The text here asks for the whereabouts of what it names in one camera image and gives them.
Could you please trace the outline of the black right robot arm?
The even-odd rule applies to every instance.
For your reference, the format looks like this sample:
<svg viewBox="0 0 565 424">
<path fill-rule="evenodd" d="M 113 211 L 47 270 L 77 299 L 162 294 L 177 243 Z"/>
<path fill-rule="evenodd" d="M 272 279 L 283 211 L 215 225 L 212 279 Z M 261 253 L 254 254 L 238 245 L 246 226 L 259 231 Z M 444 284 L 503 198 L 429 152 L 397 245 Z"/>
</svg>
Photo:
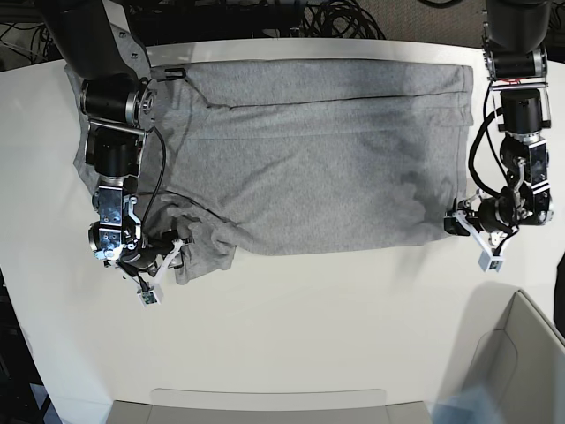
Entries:
<svg viewBox="0 0 565 424">
<path fill-rule="evenodd" d="M 109 20 L 101 1 L 36 4 L 58 51 L 80 80 L 78 107 L 87 121 L 85 163 L 98 178 L 89 229 L 96 258 L 127 275 L 159 278 L 178 267 L 185 244 L 174 231 L 150 238 L 137 217 L 138 179 L 156 96 L 145 48 Z"/>
</svg>

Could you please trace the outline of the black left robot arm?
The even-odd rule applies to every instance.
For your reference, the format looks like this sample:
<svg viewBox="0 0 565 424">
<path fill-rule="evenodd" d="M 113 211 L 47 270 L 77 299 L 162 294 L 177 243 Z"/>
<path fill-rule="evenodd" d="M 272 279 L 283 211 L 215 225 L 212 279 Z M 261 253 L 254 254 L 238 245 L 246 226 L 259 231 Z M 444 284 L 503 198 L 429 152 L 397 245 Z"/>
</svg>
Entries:
<svg viewBox="0 0 565 424">
<path fill-rule="evenodd" d="M 515 233 L 521 226 L 544 225 L 552 218 L 548 181 L 549 154 L 542 132 L 551 126 L 547 95 L 546 37 L 549 1 L 486 2 L 483 53 L 489 74 L 487 96 L 498 96 L 486 112 L 468 155 L 468 170 L 481 190 L 480 204 L 457 201 L 444 218 L 456 236 L 473 231 Z M 489 187 L 478 175 L 475 159 L 488 127 L 496 123 L 504 139 L 497 162 L 506 185 Z"/>
</svg>

